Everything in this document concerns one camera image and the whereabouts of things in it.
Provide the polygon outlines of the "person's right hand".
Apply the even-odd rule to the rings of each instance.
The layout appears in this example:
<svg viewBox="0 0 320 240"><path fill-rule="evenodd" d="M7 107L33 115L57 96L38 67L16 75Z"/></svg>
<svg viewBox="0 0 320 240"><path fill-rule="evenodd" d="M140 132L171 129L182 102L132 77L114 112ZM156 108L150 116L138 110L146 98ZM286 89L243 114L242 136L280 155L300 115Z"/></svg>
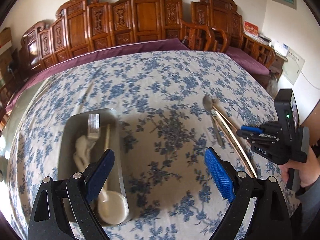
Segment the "person's right hand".
<svg viewBox="0 0 320 240"><path fill-rule="evenodd" d="M285 182L289 179L290 168L298 170L301 187L312 185L318 179L320 174L319 162L311 147L309 147L306 163L289 160L286 164L280 165L279 168L281 170L281 176Z"/></svg>

